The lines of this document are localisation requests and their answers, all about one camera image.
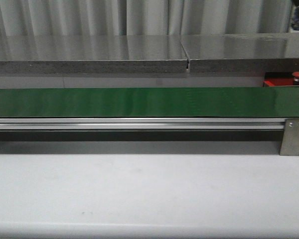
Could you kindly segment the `red plastic tray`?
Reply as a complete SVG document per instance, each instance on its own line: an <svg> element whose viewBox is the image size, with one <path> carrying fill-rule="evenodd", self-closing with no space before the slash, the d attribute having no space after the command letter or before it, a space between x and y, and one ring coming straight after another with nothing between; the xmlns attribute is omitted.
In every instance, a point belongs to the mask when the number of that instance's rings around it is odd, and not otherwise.
<svg viewBox="0 0 299 239"><path fill-rule="evenodd" d="M267 78L264 80L264 87L294 86L293 78Z"/></svg>

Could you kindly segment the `green conveyor belt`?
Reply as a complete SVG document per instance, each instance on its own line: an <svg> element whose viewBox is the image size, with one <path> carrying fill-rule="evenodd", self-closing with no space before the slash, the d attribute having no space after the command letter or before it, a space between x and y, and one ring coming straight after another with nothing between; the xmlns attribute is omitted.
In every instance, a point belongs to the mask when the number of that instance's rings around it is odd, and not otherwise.
<svg viewBox="0 0 299 239"><path fill-rule="evenodd" d="M0 118L299 118L299 87L0 89Z"/></svg>

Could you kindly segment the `grey stone counter slab right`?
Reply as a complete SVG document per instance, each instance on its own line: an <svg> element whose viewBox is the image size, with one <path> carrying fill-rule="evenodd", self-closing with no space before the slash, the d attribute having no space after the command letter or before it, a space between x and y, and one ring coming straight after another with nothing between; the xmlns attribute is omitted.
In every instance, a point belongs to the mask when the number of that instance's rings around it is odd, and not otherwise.
<svg viewBox="0 0 299 239"><path fill-rule="evenodd" d="M190 73L299 71L299 33L183 35Z"/></svg>

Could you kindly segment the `grey stone counter slab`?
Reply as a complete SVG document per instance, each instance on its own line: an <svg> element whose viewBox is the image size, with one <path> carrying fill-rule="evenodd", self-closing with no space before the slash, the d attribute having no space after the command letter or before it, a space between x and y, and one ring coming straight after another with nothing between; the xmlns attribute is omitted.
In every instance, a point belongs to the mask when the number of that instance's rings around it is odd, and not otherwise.
<svg viewBox="0 0 299 239"><path fill-rule="evenodd" d="M183 35L190 73L299 71L299 33Z"/></svg>
<svg viewBox="0 0 299 239"><path fill-rule="evenodd" d="M0 36L0 74L164 74L186 68L176 36Z"/></svg>

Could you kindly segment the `grey stone counter slab left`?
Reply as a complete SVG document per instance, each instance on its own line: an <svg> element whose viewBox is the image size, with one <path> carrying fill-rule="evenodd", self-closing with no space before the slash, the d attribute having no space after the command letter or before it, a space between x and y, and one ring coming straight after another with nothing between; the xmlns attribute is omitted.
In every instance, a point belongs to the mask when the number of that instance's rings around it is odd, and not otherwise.
<svg viewBox="0 0 299 239"><path fill-rule="evenodd" d="M186 68L176 36L0 36L0 74L164 74Z"/></svg>

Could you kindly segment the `white pleated curtain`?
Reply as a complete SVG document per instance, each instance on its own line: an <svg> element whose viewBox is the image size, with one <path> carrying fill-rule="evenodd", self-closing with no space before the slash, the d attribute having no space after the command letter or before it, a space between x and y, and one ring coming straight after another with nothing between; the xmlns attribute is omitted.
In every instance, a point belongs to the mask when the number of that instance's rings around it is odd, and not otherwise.
<svg viewBox="0 0 299 239"><path fill-rule="evenodd" d="M0 35L287 32L289 0L0 0Z"/></svg>

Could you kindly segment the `steel conveyor support bracket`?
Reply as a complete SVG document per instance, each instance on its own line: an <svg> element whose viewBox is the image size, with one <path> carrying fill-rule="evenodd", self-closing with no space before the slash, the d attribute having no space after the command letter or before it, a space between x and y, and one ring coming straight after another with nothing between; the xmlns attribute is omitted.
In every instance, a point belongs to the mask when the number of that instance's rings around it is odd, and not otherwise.
<svg viewBox="0 0 299 239"><path fill-rule="evenodd" d="M299 155L299 118L286 119L280 155Z"/></svg>

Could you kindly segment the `aluminium conveyor side rail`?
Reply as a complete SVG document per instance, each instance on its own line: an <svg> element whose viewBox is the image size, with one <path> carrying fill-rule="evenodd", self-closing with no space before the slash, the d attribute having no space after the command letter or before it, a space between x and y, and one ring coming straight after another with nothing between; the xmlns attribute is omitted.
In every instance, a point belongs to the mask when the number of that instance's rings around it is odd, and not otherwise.
<svg viewBox="0 0 299 239"><path fill-rule="evenodd" d="M0 118L0 130L284 129L285 118Z"/></svg>

